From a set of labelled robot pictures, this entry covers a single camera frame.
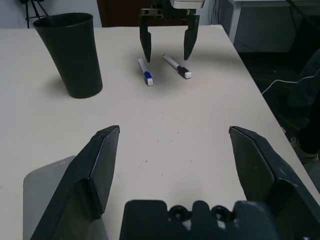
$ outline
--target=screw hole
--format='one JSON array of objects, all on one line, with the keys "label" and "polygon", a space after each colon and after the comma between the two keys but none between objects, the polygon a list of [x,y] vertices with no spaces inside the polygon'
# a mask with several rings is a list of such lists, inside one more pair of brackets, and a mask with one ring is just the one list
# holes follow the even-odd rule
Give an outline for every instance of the screw hole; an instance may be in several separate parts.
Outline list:
[{"label": "screw hole", "polygon": [[169,215],[172,219],[180,222],[184,222],[191,217],[191,214],[183,206],[174,206],[170,209]]},{"label": "screw hole", "polygon": [[222,222],[231,222],[235,219],[235,215],[224,206],[215,206],[212,208],[211,214],[217,220]]}]

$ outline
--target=robotic arm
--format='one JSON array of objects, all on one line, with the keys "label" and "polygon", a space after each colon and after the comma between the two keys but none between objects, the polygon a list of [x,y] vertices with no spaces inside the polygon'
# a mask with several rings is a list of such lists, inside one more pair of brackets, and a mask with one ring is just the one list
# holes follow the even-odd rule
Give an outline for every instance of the robotic arm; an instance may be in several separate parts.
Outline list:
[{"label": "robotic arm", "polygon": [[140,41],[146,60],[151,59],[151,34],[148,32],[148,21],[152,18],[165,20],[187,20],[188,29],[184,35],[184,60],[190,57],[198,36],[199,15],[196,9],[203,7],[205,0],[152,0],[152,7],[141,9]]}]

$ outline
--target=white wall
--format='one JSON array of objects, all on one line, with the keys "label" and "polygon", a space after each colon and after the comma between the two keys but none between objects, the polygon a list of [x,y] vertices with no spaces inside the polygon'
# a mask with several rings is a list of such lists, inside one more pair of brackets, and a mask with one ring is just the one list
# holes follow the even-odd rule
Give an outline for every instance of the white wall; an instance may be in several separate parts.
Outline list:
[{"label": "white wall", "polygon": [[[212,13],[215,0],[205,3],[199,12],[200,23],[209,24],[208,13]],[[221,0],[220,23],[229,33],[233,5],[228,0]],[[302,7],[307,15],[320,15],[320,7]],[[293,10],[295,22],[299,26],[302,17]],[[234,46],[238,52],[287,53],[295,39],[296,31],[289,7],[245,7],[241,10]]]},{"label": "white wall", "polygon": [[[72,12],[88,13],[93,15],[93,24],[95,27],[101,27],[101,20],[96,0],[44,0],[41,2],[49,15],[65,14]],[[28,3],[29,16],[35,16],[31,2]],[[39,14],[42,10],[35,3]],[[0,28],[4,29],[26,29],[26,8],[20,4],[19,0],[0,0]]]}]

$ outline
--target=white cable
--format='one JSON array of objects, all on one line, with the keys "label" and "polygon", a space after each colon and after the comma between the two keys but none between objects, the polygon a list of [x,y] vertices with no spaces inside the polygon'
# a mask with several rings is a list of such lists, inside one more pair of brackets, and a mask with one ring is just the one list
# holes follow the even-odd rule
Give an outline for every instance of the white cable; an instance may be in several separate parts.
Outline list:
[{"label": "white cable", "polygon": [[282,83],[287,83],[287,84],[297,84],[297,83],[300,83],[302,80],[305,80],[305,79],[313,79],[315,76],[318,75],[319,72],[320,72],[320,69],[315,73],[314,76],[306,76],[306,77],[300,79],[300,81],[284,81],[284,80],[279,80],[279,79],[278,79],[278,80],[274,80],[274,81],[267,87],[267,89],[262,92],[262,95],[265,94],[266,91],[268,91],[268,90],[272,87],[272,85],[275,84],[276,82],[282,82]]},{"label": "white cable", "polygon": [[168,55],[163,54],[163,58],[175,69],[177,69],[179,67],[179,64],[176,63],[171,57],[169,57]]},{"label": "white cable", "polygon": [[283,80],[279,80],[279,79],[278,79],[278,80],[274,80],[274,81],[267,87],[267,89],[262,92],[262,95],[265,94],[266,91],[268,91],[268,90],[272,87],[272,85],[275,84],[276,82],[282,82],[282,83],[287,83],[287,84],[297,84],[297,83],[298,83],[298,82],[296,82],[296,81],[283,81]]}]

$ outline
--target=dark floor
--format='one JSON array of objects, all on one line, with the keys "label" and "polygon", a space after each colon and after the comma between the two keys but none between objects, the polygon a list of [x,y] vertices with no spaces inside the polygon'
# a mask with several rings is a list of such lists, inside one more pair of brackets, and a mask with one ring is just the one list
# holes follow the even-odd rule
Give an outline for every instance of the dark floor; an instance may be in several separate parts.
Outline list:
[{"label": "dark floor", "polygon": [[[261,92],[274,80],[297,81],[298,73],[291,67],[288,54],[240,53],[239,55]],[[287,104],[293,85],[276,82],[263,95],[289,140],[308,124],[310,114],[309,109],[293,108]]]}]

